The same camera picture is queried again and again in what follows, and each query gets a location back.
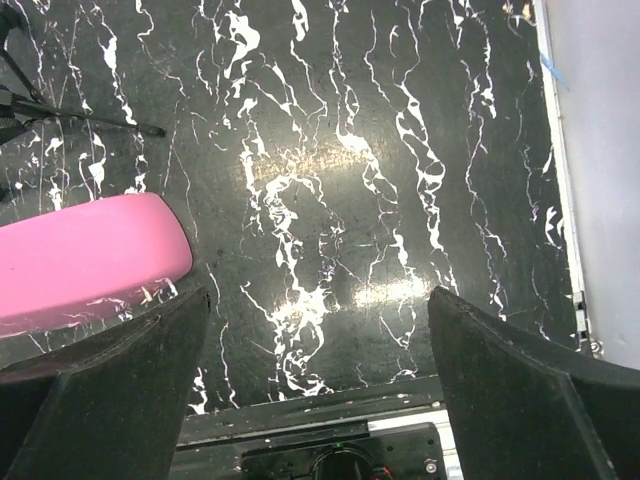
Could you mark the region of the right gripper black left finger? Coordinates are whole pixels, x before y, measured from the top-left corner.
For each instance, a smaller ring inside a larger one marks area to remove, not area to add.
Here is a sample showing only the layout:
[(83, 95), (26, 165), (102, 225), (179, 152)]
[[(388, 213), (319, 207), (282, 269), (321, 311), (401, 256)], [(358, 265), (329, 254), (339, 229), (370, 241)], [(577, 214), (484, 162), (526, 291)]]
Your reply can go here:
[(205, 287), (1, 371), (4, 479), (165, 479), (210, 317)]

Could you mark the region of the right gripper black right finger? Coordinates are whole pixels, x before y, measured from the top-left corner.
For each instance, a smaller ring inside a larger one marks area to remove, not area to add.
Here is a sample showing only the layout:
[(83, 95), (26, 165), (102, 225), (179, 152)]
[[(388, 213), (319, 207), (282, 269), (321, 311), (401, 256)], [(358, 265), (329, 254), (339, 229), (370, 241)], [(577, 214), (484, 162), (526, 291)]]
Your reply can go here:
[(637, 370), (545, 340), (442, 287), (428, 316), (464, 478), (638, 478)]

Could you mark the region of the black tripod shock-mount stand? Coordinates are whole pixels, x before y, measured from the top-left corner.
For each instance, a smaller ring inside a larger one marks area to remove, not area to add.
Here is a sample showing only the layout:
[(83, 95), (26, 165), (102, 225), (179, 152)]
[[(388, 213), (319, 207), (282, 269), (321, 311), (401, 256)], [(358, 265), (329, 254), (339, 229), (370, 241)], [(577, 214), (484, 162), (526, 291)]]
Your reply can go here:
[(64, 110), (49, 105), (40, 91), (31, 83), (14, 58), (4, 48), (7, 37), (12, 30), (23, 27), (22, 16), (10, 5), (1, 4), (1, 59), (7, 64), (16, 78), (27, 90), (28, 96), (14, 93), (5, 85), (1, 85), (1, 145), (17, 139), (33, 129), (37, 122), (47, 120), (82, 120), (99, 122), (117, 128), (131, 130), (143, 135), (164, 137), (166, 131), (158, 126), (148, 124), (128, 124), (94, 114)]

